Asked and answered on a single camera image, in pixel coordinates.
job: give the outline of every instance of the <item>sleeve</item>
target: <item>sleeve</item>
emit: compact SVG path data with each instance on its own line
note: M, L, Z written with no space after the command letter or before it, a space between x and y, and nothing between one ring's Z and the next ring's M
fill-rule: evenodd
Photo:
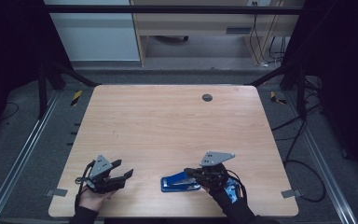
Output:
M237 200L235 203L223 209L230 224L279 224L276 220L255 216L245 200Z
M98 212L79 206L69 224L93 224Z

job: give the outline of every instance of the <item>table surface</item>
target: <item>table surface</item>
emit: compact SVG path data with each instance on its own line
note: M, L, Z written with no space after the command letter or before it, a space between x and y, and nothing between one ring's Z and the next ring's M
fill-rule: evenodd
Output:
M210 102L202 100L211 94ZM163 176L199 168L207 151L234 153L225 161L245 185L255 214L292 217L296 200L257 89L232 85L102 85L95 88L49 208L52 217L71 217L78 191L75 179L104 155L122 160L111 176L134 169L101 217L223 217L203 189L164 193Z

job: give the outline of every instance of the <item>aluminum rail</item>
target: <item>aluminum rail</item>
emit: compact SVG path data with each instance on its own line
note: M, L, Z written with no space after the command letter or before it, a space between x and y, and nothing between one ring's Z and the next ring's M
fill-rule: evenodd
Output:
M168 13L168 14L257 14L302 15L321 10L303 7L225 7L225 6L89 6L45 5L24 6L24 10L43 10L49 13Z
M32 152L34 151L34 147L39 140L41 133L45 129L45 126L50 118L52 111L54 110L55 105L57 104L57 100L59 99L60 95L60 91L53 92L53 95L51 96L48 103L49 106L47 112L42 119L39 119L36 122L34 129L28 136L28 139L22 147L19 156L14 162L10 172L7 174L7 177L0 188L0 214L7 202L7 199L9 198L11 192L16 186L17 181L19 180L22 170L24 169Z
M293 112L296 114L296 116L298 116L296 110L295 97L293 96L293 94L289 92L285 92L284 95L288 100L289 105L292 107ZM344 193L339 187L339 184L336 181L333 172L331 171L329 165L327 164L327 161L324 159L321 150L318 148L318 145L316 144L316 141L313 138L312 133L310 132L310 129L307 128L307 126L304 131L304 134L308 142L308 145L310 146L310 155L312 156L313 161L315 162L315 166L318 169L319 174L324 180L328 195L330 196L330 199L336 208L337 214L341 219L341 222L343 224L356 224L357 223L356 217L354 216L351 207L349 206L344 196Z

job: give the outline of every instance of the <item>human hand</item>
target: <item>human hand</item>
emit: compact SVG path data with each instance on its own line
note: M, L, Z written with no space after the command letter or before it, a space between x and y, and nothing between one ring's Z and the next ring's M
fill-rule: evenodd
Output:
M242 198L240 195L239 184L232 179L229 179L221 189L208 189L204 186L202 186L202 188L213 197L222 209L229 207L238 200L245 201L246 203L246 199Z
M99 194L92 192L89 188L87 188L87 186L84 186L82 189L83 193L80 196L79 206L98 212L103 206L103 203L106 200L110 200L116 191L117 190L110 191L105 194Z

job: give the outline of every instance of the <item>black cable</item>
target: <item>black cable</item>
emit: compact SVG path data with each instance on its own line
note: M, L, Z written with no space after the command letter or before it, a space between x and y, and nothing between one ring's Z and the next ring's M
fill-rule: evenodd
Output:
M275 142L279 142L279 141L287 141L287 140L291 140L291 139L294 139L294 137L289 137L289 138L278 138L278 139L275 139Z
M326 187L325 187L325 184L324 184L322 178L316 173L315 170L313 170L313 169L312 169L310 166L308 166L306 163L304 163L304 162L302 162L302 161L289 160L290 154L291 154L292 151L293 151L293 148L294 148L294 146L295 146L295 143L296 143L298 137L302 134L303 130L305 129L305 124L306 124L306 123L307 123L307 122L306 122L305 120L302 122L302 124L301 124L301 126L300 126L300 129L298 130L298 132L297 132L297 134L296 134L295 140L293 141L292 145L290 146L289 151L287 152L286 157L285 157L285 159L284 159L284 161L283 161L283 167L286 169L286 164L287 164L288 162L296 162L296 163L302 164L302 165L304 165L305 167L307 167L311 172L313 172L313 173L319 178L320 182L322 183L323 190L324 190L323 193L322 193L322 196L321 196L320 198L318 198L318 199L310 199L310 198L307 198L307 197L302 196L302 195L300 196L300 198L302 198L302 199L304 199L304 200L306 200L306 201L308 201L308 202L318 203L318 202L321 202L321 201L324 199L325 194L326 194Z
M245 186L242 184L241 180L240 180L240 177L235 174L234 172L230 171L230 170L227 170L228 172L234 174L236 177L232 176L232 175L229 175L227 174L228 177L232 178L233 180L237 181L239 184L240 184L240 187L241 187L241 191L242 191L242 198L246 199L247 200L247 194L246 194L246 188Z
M304 162L302 162L302 161L296 161L296 160L288 160L288 161L286 161L286 163L289 163L289 162L298 163L298 164L301 164L301 165L307 167L311 172L313 172L313 173L318 177L319 181L320 181L321 184L322 184L322 188L323 188L323 190L324 190L324 191L322 192L322 196L321 196L320 198L318 198L318 199L307 198L307 197L305 197L305 196L303 196L303 195L301 195L301 196L299 196L299 197L302 198L302 199L304 199L305 201L310 202L310 203L319 203L319 202L321 202L321 201L324 199L324 197L326 196L326 192L327 192L326 186L325 186L324 181L322 180L321 176L318 175L318 173L316 173L316 171L315 171L314 169L312 169L310 166L308 166L306 163L304 163Z
M278 3L278 6L279 6L279 7L281 6L281 3L282 3L282 0L280 0L280 2ZM271 31L272 31L272 26L273 26L273 24L274 24L274 22L275 22L276 17L277 17L277 15L274 15L274 18L272 19L272 22L270 23L267 36L269 36L269 33L271 33ZM275 39L275 36L273 37L272 42L271 42L271 44L269 45L269 49L271 48L274 39Z
M298 137L301 135L303 128L305 128L306 123L307 122L305 120L302 122L300 129L298 130L298 132L296 134L295 140L292 142L292 145L290 146L289 151L286 154L286 157L283 161L283 167L285 167L285 168L286 168L286 162L289 160L290 154L292 154L293 148L295 148L296 141L297 141Z
M282 60L283 60L283 57L279 57L279 58L278 58L278 57L272 56L272 54L277 54L277 53L281 54L281 53L282 53L282 48L281 48L281 51L280 51L280 52L272 52L272 51L271 51L272 45L273 45L274 42L275 42L275 37L276 37L276 36L273 36L273 37L272 37L272 41L271 41L271 44L269 45L269 49L268 49L268 54L269 54L269 57L272 58L272 59L274 59L275 62L276 62L276 61L282 61Z
M16 103L7 103L7 104L8 104L8 105L15 105L15 106L16 106L16 110L15 110L13 113L11 113L9 116L7 116L7 117L5 117L5 118L2 118L1 120L9 119L9 118L13 117L13 116L19 111L19 109L20 109L19 105L16 104Z
M257 14L255 14L255 19L254 19L254 26L253 26L253 29L252 29L252 32L251 32L251 35L250 35L250 45L251 45L251 49L252 49L252 52L255 56L255 50L253 48L253 45L252 45L252 36L253 36L253 32L255 31L255 38L257 40L257 43L258 43L258 47L259 47L259 50L260 50L260 55L261 55L261 58L266 62L266 63L273 63L271 61L268 61L264 58L263 56L263 51L261 50L261 44L260 44L260 40L258 39L258 34L257 34L257 30L255 28L255 24L256 24L256 21L257 21Z
M317 107L319 107L319 106L321 106L321 104L317 104L317 105L314 105L314 106L310 107L309 109L307 109L307 113L310 113L311 110L313 110L314 108L317 108ZM272 131L277 131L277 130L279 130L279 129L281 129L281 128L283 128L283 127L285 127L285 126L287 126L287 125L289 125L289 124L291 124L291 123L293 123L293 122L295 122L296 120L298 120L298 119L300 119L300 118L301 118L301 116L297 116L297 117L295 117L295 118L293 118L293 119L290 119L290 120L286 121L284 124L281 124L281 125L278 126L278 127L272 128L271 130L272 130Z
M77 179L75 180L75 183L80 184L80 186L79 186L79 191L78 191L78 193L77 193L77 195L76 195L76 198L75 198L75 211L77 210L77 208L78 208L78 206L79 206L80 196L81 196L86 190L88 190L88 189L84 189L84 190L82 191L82 189L83 189L83 184L84 184L84 180L86 179L87 171L90 169L90 167L94 166L94 164L95 164L95 161L90 162L90 163L86 166L86 169L84 170L83 175L82 175L80 178L77 178Z
M315 92L315 93L311 93L310 95L308 95L306 98L305 98L305 101L307 102L308 99L311 97L311 96L316 96L316 97L319 97L318 93Z
M274 54L276 54L276 53L284 53L284 50L282 50L282 48L281 48L281 50L280 51L275 51L275 52L272 52L272 45L274 45L274 42L275 42L275 38L276 38L276 36L273 36L272 37L272 41L271 41L271 44L269 45L269 51L270 51L270 53L272 54L272 53L274 53Z
M307 78L305 78L305 84L306 84L306 88L311 89L313 91L320 91L321 90L321 88L319 86L315 85L314 83L309 81Z
M286 36L282 37L282 43L281 43L281 58L282 58L282 60L281 60L281 63L283 61L285 49L286 49Z

